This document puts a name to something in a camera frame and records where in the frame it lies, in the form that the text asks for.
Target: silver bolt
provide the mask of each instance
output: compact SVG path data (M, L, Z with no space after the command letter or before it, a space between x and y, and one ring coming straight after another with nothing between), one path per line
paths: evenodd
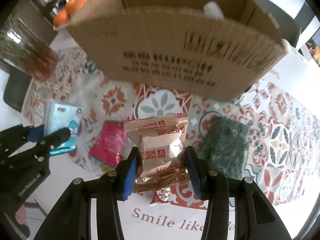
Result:
M251 179L250 177L245 177L244 178L244 181L246 182L246 183L252 183L253 182L253 179Z
M117 172L115 170L111 170L111 171L108 172L108 176L109 177L114 177L116 175L117 175Z
M80 184L81 182L82 182L82 179L81 179L81 178L76 178L76 179L73 180L73 184L75 184L75 185L78 185L78 184Z
M209 170L209 174L211 176L217 176L218 175L218 172L216 170Z

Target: small candy wrapper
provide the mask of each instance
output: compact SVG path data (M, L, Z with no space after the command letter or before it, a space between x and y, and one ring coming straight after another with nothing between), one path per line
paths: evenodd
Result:
M189 179L179 153L184 149L188 114L135 120L124 130L141 153L134 192L161 189Z
M89 155L115 169L121 160L119 152L126 137L121 123L105 121L96 143L89 151Z
M76 149L78 128L81 122L82 107L74 104L49 99L46 115L44 118L44 136L67 127L71 131L68 141L50 151L50 155L58 155Z
M150 206L155 206L158 204L169 204L170 203L170 201L168 201L169 194L170 194L170 187L165 187L160 190L156 190L155 194L153 195Z

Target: cardboard box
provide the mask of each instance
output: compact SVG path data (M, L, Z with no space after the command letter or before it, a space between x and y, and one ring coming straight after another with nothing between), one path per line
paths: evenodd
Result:
M209 1L225 20L204 15ZM285 55L252 0L90 0L67 29L110 79L221 101L241 95Z

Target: orange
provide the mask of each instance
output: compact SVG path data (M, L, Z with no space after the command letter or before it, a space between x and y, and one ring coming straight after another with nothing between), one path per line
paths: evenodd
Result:
M70 13L72 11L72 8L75 4L76 0L69 0L66 5L64 6L64 8L67 10L68 13Z
M70 15L74 15L82 6L87 3L88 0L76 0L72 10L70 11Z
M53 19L53 24L56 27L59 27L69 21L69 14L66 9L62 9Z

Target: pink package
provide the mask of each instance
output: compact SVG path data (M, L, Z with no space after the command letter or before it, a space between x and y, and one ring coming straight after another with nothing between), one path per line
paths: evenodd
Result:
M124 145L126 133L119 122L105 121L96 143L89 155L111 168L116 168L120 162L120 151Z

